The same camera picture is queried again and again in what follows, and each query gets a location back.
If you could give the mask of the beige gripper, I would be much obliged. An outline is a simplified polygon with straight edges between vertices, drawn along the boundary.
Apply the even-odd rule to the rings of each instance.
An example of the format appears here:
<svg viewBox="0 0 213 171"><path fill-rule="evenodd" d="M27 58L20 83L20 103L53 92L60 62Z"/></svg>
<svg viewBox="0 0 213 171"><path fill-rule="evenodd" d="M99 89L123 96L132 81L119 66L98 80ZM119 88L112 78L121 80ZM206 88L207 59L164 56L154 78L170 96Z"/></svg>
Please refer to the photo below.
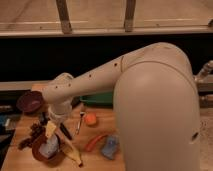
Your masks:
<svg viewBox="0 0 213 171"><path fill-rule="evenodd" d="M51 121L47 122L45 136L50 138L55 130L56 125L66 121L72 111L72 106L70 104L59 104L59 105L50 105L48 107L48 114Z"/></svg>

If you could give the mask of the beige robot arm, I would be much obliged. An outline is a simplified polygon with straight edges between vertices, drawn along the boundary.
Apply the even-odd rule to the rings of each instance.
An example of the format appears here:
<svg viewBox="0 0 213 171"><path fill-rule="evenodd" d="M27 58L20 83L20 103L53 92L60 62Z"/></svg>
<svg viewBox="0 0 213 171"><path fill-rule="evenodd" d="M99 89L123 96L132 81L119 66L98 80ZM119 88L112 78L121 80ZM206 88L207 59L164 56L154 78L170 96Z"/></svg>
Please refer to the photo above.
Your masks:
<svg viewBox="0 0 213 171"><path fill-rule="evenodd" d="M125 171L200 171L199 97L187 55L154 43L42 91L57 117L75 96L112 91Z"/></svg>

